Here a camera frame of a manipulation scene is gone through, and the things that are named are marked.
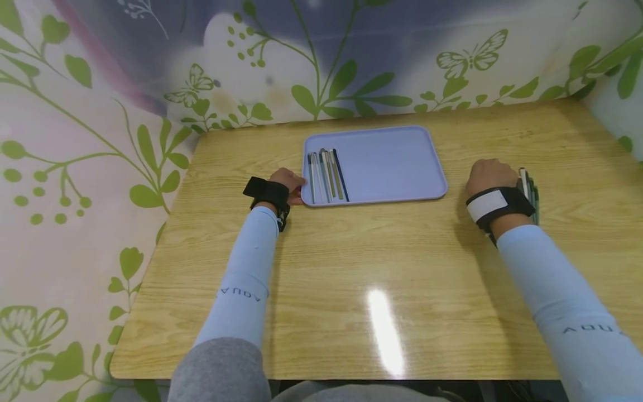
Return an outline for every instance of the pen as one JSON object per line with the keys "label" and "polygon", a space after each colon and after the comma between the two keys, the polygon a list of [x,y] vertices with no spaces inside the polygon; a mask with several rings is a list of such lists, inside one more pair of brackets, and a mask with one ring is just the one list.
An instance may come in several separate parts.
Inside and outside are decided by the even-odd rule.
{"label": "pen", "polygon": [[341,186],[344,188],[344,195],[346,196],[346,202],[349,202],[349,192],[346,191],[346,181],[344,181],[344,175],[341,173],[340,159],[337,156],[337,150],[332,149],[332,155],[335,157],[335,163],[337,164],[337,171],[340,174]]}

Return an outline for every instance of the black wrist strap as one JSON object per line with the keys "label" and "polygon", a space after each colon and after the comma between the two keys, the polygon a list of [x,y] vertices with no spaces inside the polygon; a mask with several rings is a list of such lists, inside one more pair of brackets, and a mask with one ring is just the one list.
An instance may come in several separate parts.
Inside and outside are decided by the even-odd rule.
{"label": "black wrist strap", "polygon": [[490,235],[493,244],[496,239],[491,233],[491,223],[509,214],[531,216],[536,209],[516,187],[493,187],[481,191],[467,200],[471,218],[480,229]]}
{"label": "black wrist strap", "polygon": [[277,209],[277,225],[279,226],[279,232],[284,231],[286,220],[290,213],[290,205],[288,205],[290,191],[288,190],[288,187],[281,183],[267,181],[253,176],[248,181],[246,188],[243,190],[243,194],[254,198],[250,205],[250,209],[262,202],[274,205]]}

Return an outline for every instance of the left hand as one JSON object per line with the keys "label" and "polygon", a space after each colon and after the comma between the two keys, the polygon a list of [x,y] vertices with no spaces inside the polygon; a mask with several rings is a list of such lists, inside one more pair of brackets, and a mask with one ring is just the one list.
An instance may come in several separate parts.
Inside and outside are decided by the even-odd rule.
{"label": "left hand", "polygon": [[285,167],[280,167],[275,173],[270,175],[268,181],[274,181],[275,183],[281,183],[284,186],[288,187],[290,191],[290,197],[288,198],[288,204],[290,205],[302,205],[302,185],[306,183],[306,179],[303,177],[297,176],[292,170],[288,170]]}

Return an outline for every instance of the arm sleeve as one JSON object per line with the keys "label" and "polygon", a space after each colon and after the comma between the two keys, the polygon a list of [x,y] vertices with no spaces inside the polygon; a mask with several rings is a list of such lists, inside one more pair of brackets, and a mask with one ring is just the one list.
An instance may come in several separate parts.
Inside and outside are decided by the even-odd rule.
{"label": "arm sleeve", "polygon": [[571,401],[643,401],[643,357],[541,228],[513,228],[498,250]]}
{"label": "arm sleeve", "polygon": [[277,218],[270,209],[259,206],[248,214],[194,346],[216,338],[240,338],[261,349],[278,234]]}
{"label": "arm sleeve", "polygon": [[270,209],[248,214],[212,309],[174,371],[168,402],[270,400],[261,341],[278,234]]}

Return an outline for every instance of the butterfly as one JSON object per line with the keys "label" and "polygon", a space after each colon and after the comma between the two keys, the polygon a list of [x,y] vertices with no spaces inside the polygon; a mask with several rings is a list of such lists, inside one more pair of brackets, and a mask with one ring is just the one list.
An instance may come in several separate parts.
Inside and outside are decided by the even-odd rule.
{"label": "butterfly", "polygon": [[58,307],[40,316],[33,306],[9,306],[0,311],[0,331],[8,346],[0,349],[0,400],[11,401],[23,388],[34,391],[47,381],[55,356],[45,350],[67,320],[65,310]]}
{"label": "butterfly", "polygon": [[185,82],[186,87],[181,88],[180,91],[170,92],[163,95],[163,98],[180,104],[181,102],[185,107],[192,107],[197,100],[199,91],[209,91],[214,88],[214,81],[204,74],[203,68],[194,63],[190,67],[190,81]]}
{"label": "butterfly", "polygon": [[482,46],[476,47],[471,53],[462,50],[464,55],[454,51],[443,51],[438,55],[438,66],[446,69],[444,78],[460,78],[469,68],[485,71],[491,68],[500,57],[496,52],[505,44],[508,30],[500,30],[493,34]]}

